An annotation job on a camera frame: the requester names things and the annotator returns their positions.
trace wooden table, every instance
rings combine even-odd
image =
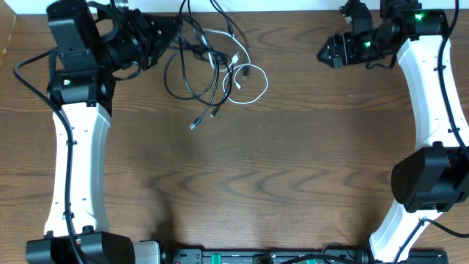
[[[468,14],[462,12],[451,39],[466,115]],[[207,28],[225,28],[215,13],[196,18]],[[118,83],[106,143],[111,231],[136,241],[158,238],[217,249],[363,244],[393,202],[393,166],[415,144],[402,71],[332,70],[319,63],[316,54],[326,38],[350,30],[338,12],[251,12],[232,18],[251,42],[253,63],[269,76],[268,92],[250,106],[228,103],[216,118],[190,131],[203,106],[166,93],[163,68],[170,52],[137,79]],[[0,70],[0,262],[25,261],[26,242],[42,237],[51,206],[52,113],[12,69],[54,46],[45,16],[22,15]],[[194,86],[206,85],[209,66],[195,59],[187,64]],[[22,70],[43,92],[47,65],[45,59]],[[171,66],[169,82],[184,92],[178,68],[180,62]],[[252,70],[243,86],[243,94],[234,94],[240,100],[255,96],[264,81]],[[439,220],[467,232],[468,217],[465,203]],[[416,247],[445,249],[452,263],[469,261],[468,241],[434,227]]]

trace white wall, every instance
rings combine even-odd
[[[17,14],[45,14],[45,8],[54,0],[5,0]],[[95,0],[108,4],[109,0]],[[226,11],[293,11],[337,10],[347,0],[218,0]],[[379,9],[379,0],[362,0],[369,9]],[[424,8],[454,8],[453,0],[420,0]],[[461,8],[469,8],[469,0],[460,0]],[[130,8],[142,12],[176,12],[182,0],[129,0]],[[195,12],[215,11],[209,0],[192,0]]]

